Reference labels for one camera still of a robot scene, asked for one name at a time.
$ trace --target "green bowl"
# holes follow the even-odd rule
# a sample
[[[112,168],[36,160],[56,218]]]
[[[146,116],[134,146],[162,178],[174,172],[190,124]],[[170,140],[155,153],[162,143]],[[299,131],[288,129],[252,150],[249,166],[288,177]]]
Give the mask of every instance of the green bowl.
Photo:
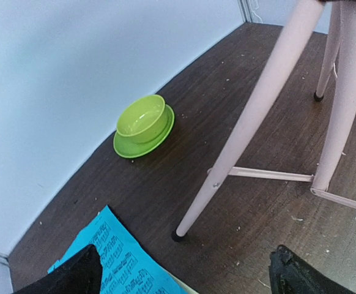
[[[117,133],[132,143],[147,143],[159,136],[167,123],[165,100],[159,95],[149,95],[125,109],[118,119]]]

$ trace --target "dark wood surface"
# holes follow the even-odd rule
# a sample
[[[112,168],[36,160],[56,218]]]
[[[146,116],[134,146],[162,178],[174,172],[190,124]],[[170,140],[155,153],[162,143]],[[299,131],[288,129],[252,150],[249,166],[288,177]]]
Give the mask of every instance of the dark wood surface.
[[[356,210],[322,200],[307,183],[229,177],[183,243],[170,234],[221,151],[280,33],[244,24],[163,89],[176,113],[168,139],[125,160],[113,137],[57,194],[9,257],[14,289],[46,274],[105,205],[143,248],[200,293],[270,293],[269,253],[285,244],[356,292]],[[313,34],[238,166],[312,174],[334,92],[313,102],[326,36]],[[330,191],[356,199],[356,120]]]

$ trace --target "debris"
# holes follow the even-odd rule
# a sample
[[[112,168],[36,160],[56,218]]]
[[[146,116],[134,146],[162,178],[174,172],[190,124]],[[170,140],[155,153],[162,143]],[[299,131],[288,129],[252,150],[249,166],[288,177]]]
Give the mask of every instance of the debris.
[[[260,279],[258,279],[258,282],[260,282],[261,285],[263,285],[264,287],[267,287],[267,288],[270,289],[270,287],[267,284],[265,284],[263,281],[261,281]]]
[[[303,222],[304,219],[298,219],[297,217],[294,217],[294,216],[291,216],[291,219],[293,219],[294,221],[297,221],[297,222]]]

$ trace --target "black rubber foot cap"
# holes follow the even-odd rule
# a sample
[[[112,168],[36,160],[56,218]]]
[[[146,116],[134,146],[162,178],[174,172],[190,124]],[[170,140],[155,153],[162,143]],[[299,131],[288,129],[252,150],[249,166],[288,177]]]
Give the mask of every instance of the black rubber foot cap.
[[[177,230],[174,230],[174,231],[172,231],[172,233],[171,233],[171,238],[175,241],[175,242],[181,242],[181,241],[183,241],[184,239],[185,239],[185,237],[186,237],[186,235],[184,235],[184,236],[178,236],[177,235]]]
[[[323,99],[324,99],[323,96],[322,96],[322,97],[318,97],[318,96],[317,96],[317,92],[314,93],[314,100],[315,100],[316,102],[321,102]]]

